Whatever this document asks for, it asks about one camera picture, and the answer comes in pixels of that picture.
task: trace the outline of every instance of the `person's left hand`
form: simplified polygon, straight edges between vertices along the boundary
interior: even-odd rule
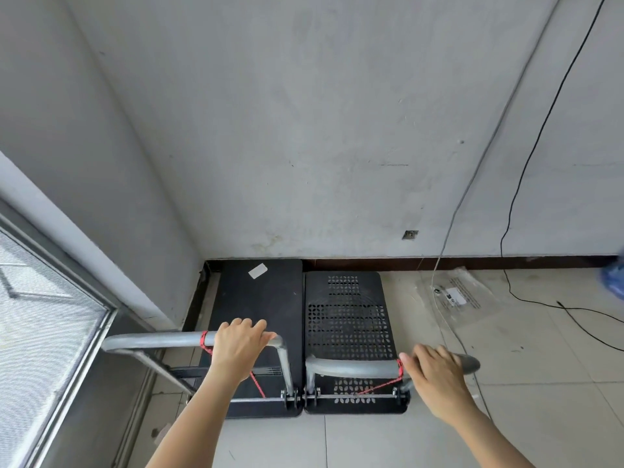
[[[224,372],[240,382],[249,377],[262,349],[277,336],[265,332],[266,320],[259,320],[253,327],[251,319],[234,319],[223,322],[214,336],[210,371]]]

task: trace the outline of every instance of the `mesh screen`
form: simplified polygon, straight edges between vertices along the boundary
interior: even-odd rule
[[[0,468],[29,455],[106,313],[0,231]]]

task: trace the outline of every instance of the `gray wall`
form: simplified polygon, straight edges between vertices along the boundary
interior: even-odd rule
[[[448,254],[497,253],[599,1],[559,6]],[[554,2],[68,0],[206,258],[437,254]],[[622,245],[623,3],[607,0],[552,115],[510,254]]]
[[[199,253],[65,2],[1,3],[0,194],[154,327],[181,326]]]
[[[144,330],[119,316],[109,335]],[[109,468],[147,369],[133,358],[100,352],[60,426],[43,468]]]

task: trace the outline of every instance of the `red rope tied on handle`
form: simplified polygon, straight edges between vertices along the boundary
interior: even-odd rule
[[[206,353],[208,353],[209,355],[212,356],[212,348],[209,348],[206,346],[206,335],[208,333],[208,330],[205,330],[202,334],[201,334],[201,338],[199,338],[199,346],[201,347],[201,349],[203,349]],[[266,395],[265,392],[262,390],[262,388],[260,387],[260,383],[258,382],[258,379],[256,379],[256,377],[254,376],[254,372],[250,371],[249,372],[249,376],[252,377],[254,383],[256,384],[256,387],[258,388],[260,395],[266,399]]]
[[[384,384],[376,385],[375,387],[371,387],[370,389],[366,389],[365,391],[360,391],[358,394],[370,393],[371,391],[374,391],[375,389],[379,389],[380,387],[384,387],[386,385],[398,383],[400,380],[402,380],[403,379],[403,363],[401,362],[400,359],[396,360],[396,362],[399,364],[399,377],[398,378],[393,379],[392,381],[388,381],[387,383],[384,383]]]

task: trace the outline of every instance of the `cable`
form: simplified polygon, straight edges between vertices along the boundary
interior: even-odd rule
[[[516,187],[516,189],[515,189],[514,196],[513,196],[512,200],[511,200],[511,204],[510,204],[510,206],[509,206],[509,213],[507,214],[507,227],[505,228],[505,233],[503,234],[503,236],[502,236],[502,237],[501,237],[501,239],[500,239],[500,241],[501,241],[501,242],[500,242],[500,251],[501,251],[501,252],[500,252],[500,254],[501,254],[501,255],[500,255],[500,257],[501,257],[501,258],[503,257],[503,240],[505,239],[505,237],[507,236],[507,234],[508,234],[508,232],[509,232],[509,230],[510,230],[510,228],[511,228],[511,215],[512,215],[512,212],[513,212],[513,210],[514,210],[514,209],[513,209],[513,207],[514,207],[514,204],[515,204],[515,199],[518,197],[518,193],[520,192],[520,185],[522,184],[522,180],[524,179],[524,174],[525,174],[525,172],[526,172],[526,168],[527,168],[527,166],[528,166],[528,163],[529,163],[529,161],[531,160],[531,157],[533,157],[533,154],[534,154],[534,152],[535,152],[535,149],[537,148],[537,144],[539,143],[540,138],[542,137],[542,132],[544,131],[544,128],[545,128],[545,126],[546,126],[546,123],[548,122],[548,119],[550,118],[550,114],[552,113],[552,110],[554,109],[555,104],[557,103],[557,99],[559,98],[559,94],[561,93],[561,90],[562,90],[562,89],[563,89],[563,87],[564,87],[564,84],[565,84],[565,82],[566,82],[566,79],[568,78],[568,74],[569,74],[569,73],[570,73],[570,71],[572,70],[572,68],[573,68],[573,66],[574,66],[574,62],[576,62],[576,60],[578,59],[578,56],[580,55],[581,51],[583,50],[583,47],[585,46],[585,42],[586,42],[586,41],[587,41],[587,39],[589,38],[589,34],[591,34],[591,32],[592,32],[591,30],[593,29],[593,26],[594,26],[594,25],[595,25],[595,23],[596,23],[596,20],[597,20],[597,18],[598,18],[598,15],[600,14],[600,11],[601,11],[601,9],[602,9],[602,6],[604,5],[604,2],[605,2],[605,0],[602,0],[602,1],[600,2],[600,5],[598,5],[598,9],[596,10],[596,14],[594,15],[593,20],[591,21],[591,24],[590,24],[590,26],[589,26],[589,30],[587,30],[587,33],[585,34],[585,38],[583,38],[583,42],[581,43],[581,46],[578,48],[577,53],[575,54],[574,58],[572,59],[572,62],[570,63],[570,65],[569,65],[569,67],[568,67],[568,70],[566,71],[566,73],[565,73],[565,75],[564,75],[564,78],[562,79],[561,83],[559,84],[559,88],[557,89],[557,93],[555,94],[555,98],[553,99],[553,101],[552,101],[552,103],[551,103],[551,105],[550,105],[550,108],[549,108],[549,110],[548,110],[548,113],[546,114],[546,117],[544,118],[544,121],[543,121],[543,123],[542,123],[542,127],[540,128],[540,131],[539,131],[539,133],[537,134],[537,139],[535,140],[535,143],[533,144],[533,149],[531,149],[531,152],[530,152],[530,154],[528,155],[528,158],[526,158],[526,163],[524,164],[524,167],[523,167],[523,169],[522,169],[522,173],[520,174],[520,179],[518,180],[518,186],[517,186],[517,187]],[[570,311],[570,310],[585,310],[585,311],[588,311],[588,312],[594,312],[594,313],[597,313],[597,314],[600,314],[600,315],[605,315],[605,316],[607,316],[607,317],[609,317],[609,318],[611,318],[611,319],[613,319],[613,320],[617,320],[617,321],[618,321],[618,322],[620,322],[620,323],[624,323],[624,321],[622,321],[622,320],[620,320],[620,319],[618,319],[618,318],[616,318],[616,317],[614,317],[614,316],[612,316],[612,315],[609,315],[609,314],[606,314],[606,313],[604,313],[604,312],[600,312],[600,311],[597,311],[597,310],[594,310],[594,309],[587,309],[587,308],[585,308],[585,307],[565,307],[565,306],[564,306],[561,302],[559,302],[559,301],[557,301],[557,304],[559,304],[559,306],[555,306],[555,305],[546,304],[546,303],[544,303],[544,302],[532,301],[532,300],[528,300],[528,299],[522,299],[522,298],[519,298],[516,294],[514,294],[514,292],[513,292],[513,291],[512,291],[512,289],[511,289],[511,281],[509,280],[509,275],[507,274],[507,270],[506,270],[506,269],[503,269],[503,273],[505,274],[505,279],[507,280],[507,289],[508,289],[509,293],[510,293],[510,294],[511,294],[511,295],[512,295],[515,299],[517,299],[517,300],[519,300],[519,301],[521,301],[521,302],[528,302],[528,303],[532,303],[532,304],[539,304],[539,305],[543,305],[543,306],[545,306],[545,307],[551,307],[551,308],[554,308],[554,309],[559,309],[559,308],[562,308],[563,310],[565,310],[565,311],[566,311],[566,313],[570,316],[570,318],[574,321],[574,323],[575,323],[576,325],[578,325],[578,326],[579,326],[579,328],[580,328],[582,331],[584,331],[585,333],[587,333],[590,337],[592,337],[592,338],[594,338],[595,340],[597,340],[597,341],[601,342],[603,345],[606,345],[606,346],[611,347],[611,348],[613,348],[613,349],[616,349],[616,350],[618,350],[618,351],[624,351],[624,349],[621,349],[621,348],[617,348],[617,347],[615,347],[615,346],[612,346],[612,345],[610,345],[610,344],[608,344],[608,343],[606,343],[606,342],[602,341],[600,338],[596,337],[595,335],[592,335],[592,334],[591,334],[588,330],[586,330],[586,329],[585,329],[585,328],[584,328],[584,327],[583,327],[580,323],[578,323],[578,321],[577,321],[577,320],[573,317],[573,315],[572,315],[569,311]]]
[[[537,46],[539,46],[540,41],[542,40],[543,34],[546,31],[546,28],[548,26],[548,24],[550,23],[550,19],[552,18],[552,15],[554,14],[555,10],[557,9],[557,6],[559,4],[560,0],[556,0],[555,3],[553,4],[550,13],[548,15],[548,18],[546,18],[546,22],[543,24],[542,26],[542,30],[540,31],[539,35],[537,36],[537,39],[535,40],[535,44],[533,46],[533,49],[531,49],[531,52],[528,55],[528,58],[526,60],[526,62],[524,63],[524,65],[522,66],[522,70],[520,70],[520,75],[518,76],[518,79],[516,80],[515,85],[513,86],[513,90],[511,92],[511,95],[509,95],[509,98],[507,99],[507,102],[505,103],[505,106],[503,108],[503,111],[499,117],[498,122],[496,123],[496,127],[494,128],[494,131],[492,132],[492,135],[490,136],[490,139],[488,140],[488,143],[485,147],[485,149],[483,150],[483,152],[481,153],[481,156],[479,157],[479,161],[477,162],[477,166],[474,169],[474,172],[472,173],[472,177],[470,178],[470,180],[468,180],[468,184],[466,185],[466,188],[464,189],[464,193],[462,194],[461,198],[459,199],[459,203],[457,204],[457,206],[455,207],[455,210],[453,211],[453,215],[450,218],[450,223],[448,224],[448,229],[446,231],[446,235],[444,236],[444,241],[442,242],[442,249],[440,250],[440,254],[438,255],[436,261],[435,261],[435,266],[433,268],[433,272],[431,273],[431,293],[433,296],[433,302],[435,304],[435,309],[437,310],[437,312],[440,314],[440,316],[442,317],[442,320],[446,323],[446,325],[448,326],[448,329],[450,330],[450,332],[453,334],[453,336],[457,339],[457,341],[459,342],[459,344],[462,346],[462,348],[464,349],[464,353],[468,354],[468,351],[466,350],[466,347],[464,345],[464,342],[462,342],[461,338],[459,338],[459,336],[457,335],[457,333],[455,332],[455,330],[453,330],[453,328],[450,326],[450,324],[447,322],[446,318],[444,317],[444,315],[442,314],[442,312],[440,311],[440,308],[438,308],[437,306],[437,298],[434,294],[434,277],[435,277],[435,272],[437,271],[437,267],[440,264],[440,259],[442,259],[442,256],[444,255],[444,250],[446,249],[446,244],[448,242],[448,238],[450,236],[450,231],[453,228],[453,224],[455,224],[455,218],[457,216],[457,212],[459,211],[459,209],[461,208],[462,204],[464,203],[464,199],[466,197],[466,195],[468,194],[468,191],[470,190],[470,188],[472,187],[472,183],[474,182],[475,178],[477,177],[477,174],[479,173],[479,170],[481,169],[481,165],[483,164],[484,159],[486,158],[486,155],[488,154],[488,151],[490,150],[494,139],[496,137],[496,135],[499,132],[499,129],[501,129],[501,125],[503,123],[503,120],[505,119],[505,117],[507,116],[507,110],[509,110],[509,107],[511,106],[511,103],[513,101],[513,99],[515,98],[515,94],[518,91],[518,88],[520,86],[520,83],[522,82],[522,78],[524,78],[524,74],[526,73],[526,69],[528,68],[528,65],[531,63],[531,60],[533,59],[533,56],[535,54],[535,51],[537,50]],[[440,335],[442,337],[442,340],[444,341],[444,343],[446,344],[446,340],[444,338],[444,334],[442,333],[442,328],[440,328],[438,326],[439,330],[440,330]],[[479,381],[477,380],[477,375],[473,374],[474,376],[474,382],[477,385],[477,390],[479,391],[479,395],[481,397],[481,400],[483,401],[483,405],[485,406],[486,412],[488,417],[490,417],[490,419],[492,418],[492,416],[490,415],[490,411],[488,409],[488,404],[486,403],[486,400],[483,397],[483,393],[481,392],[481,387],[479,385]]]

